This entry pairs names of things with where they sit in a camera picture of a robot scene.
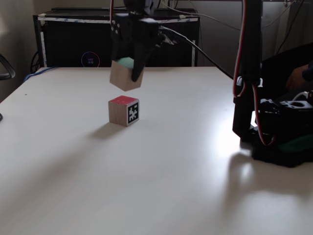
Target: red cable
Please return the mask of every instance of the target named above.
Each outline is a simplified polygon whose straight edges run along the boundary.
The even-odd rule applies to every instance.
[[[253,93],[254,93],[254,110],[255,110],[255,119],[256,119],[256,124],[258,125],[258,132],[259,132],[259,136],[261,139],[262,144],[264,144],[265,146],[271,146],[276,138],[275,136],[272,138],[272,140],[270,141],[269,144],[265,143],[265,140],[263,138],[263,132],[261,130],[261,124],[260,124],[260,119],[259,119],[259,108],[258,108],[258,95],[257,95],[257,90],[256,90],[256,86],[252,85],[253,88]]]
[[[113,5],[114,5],[114,2],[113,2],[113,0],[111,0],[111,2],[110,2],[110,24],[112,24],[112,19],[113,19]]]
[[[245,33],[245,27],[246,27],[246,0],[243,0],[243,21],[242,21],[242,25],[241,25],[241,33],[240,33],[240,39],[239,39],[239,48],[238,48],[236,66],[235,66],[234,85],[233,85],[233,94],[234,94],[235,98],[240,97],[246,90],[246,85],[244,83],[244,87],[243,87],[242,91],[239,93],[239,95],[236,94],[239,63],[240,63],[240,59],[241,59],[241,50],[242,50],[242,45],[243,45],[243,37],[244,37],[244,33]]]

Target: red and black wires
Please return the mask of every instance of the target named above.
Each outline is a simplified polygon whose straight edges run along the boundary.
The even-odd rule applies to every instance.
[[[275,142],[275,136],[271,139],[269,143],[266,143],[263,137],[263,132],[261,130],[261,124],[260,124],[260,118],[259,118],[259,101],[258,101],[258,94],[257,94],[257,88],[255,85],[252,85],[253,88],[253,96],[254,96],[254,110],[255,110],[255,119],[256,119],[256,124],[258,125],[258,132],[260,136],[260,140],[262,144],[265,146],[271,146]]]
[[[237,54],[237,60],[236,60],[236,66],[235,66],[235,74],[234,74],[234,84],[233,84],[233,94],[235,98],[241,97],[246,90],[245,82],[243,81],[241,77],[238,77],[240,59],[241,59],[241,54],[242,54],[243,39],[244,39],[244,33],[245,33],[245,27],[246,27],[246,0],[242,0],[242,3],[243,3],[243,20],[242,20],[242,25],[241,25],[239,48],[238,48],[238,54]],[[241,84],[243,84],[243,88],[239,94],[237,94],[236,92],[238,78],[241,79],[240,82]],[[256,85],[252,85],[252,89],[253,89],[253,94],[254,94],[254,110],[255,110],[256,123],[258,125],[259,137],[260,137],[262,144],[264,144],[265,146],[270,146],[275,142],[275,136],[272,138],[270,143],[265,142],[262,128],[261,128],[260,118],[259,118],[259,100],[258,100]]]
[[[112,24],[112,20],[113,20],[113,6],[114,6],[114,1],[111,0],[111,2],[110,2],[110,24]]]
[[[246,84],[244,83],[242,79],[242,83],[244,87],[242,88],[241,92],[237,95],[236,93],[236,87],[237,87],[237,80],[238,80],[238,72],[239,72],[239,64],[240,64],[240,59],[241,59],[241,50],[243,46],[243,38],[244,38],[244,33],[245,33],[245,27],[246,27],[246,0],[243,1],[243,20],[241,23],[241,32],[240,32],[240,38],[239,38],[239,48],[238,48],[238,53],[237,53],[237,60],[236,60],[236,65],[235,65],[235,74],[234,74],[234,85],[233,85],[233,94],[234,97],[241,97],[242,94],[246,90]]]

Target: green part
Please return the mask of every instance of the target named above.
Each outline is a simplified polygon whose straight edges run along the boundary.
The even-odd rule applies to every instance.
[[[122,65],[128,69],[134,68],[134,59],[132,59],[131,57],[121,58],[117,61],[117,63],[119,63],[120,65]]]
[[[278,145],[284,153],[299,153],[313,149],[313,134],[302,136],[287,143]]]

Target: green top on block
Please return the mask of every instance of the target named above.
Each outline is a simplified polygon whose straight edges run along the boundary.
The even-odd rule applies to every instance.
[[[128,69],[132,70],[134,68],[134,60],[131,57],[121,58],[116,62]]]

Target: black computer tower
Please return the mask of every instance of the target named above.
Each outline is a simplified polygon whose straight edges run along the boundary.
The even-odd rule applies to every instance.
[[[125,9],[114,9],[126,12]],[[195,13],[194,9],[184,9]],[[39,61],[42,67],[110,67],[112,40],[107,8],[53,8],[34,16]],[[200,19],[168,9],[156,9],[151,18],[199,42]],[[163,44],[150,57],[148,67],[197,66],[197,52],[184,42]]]

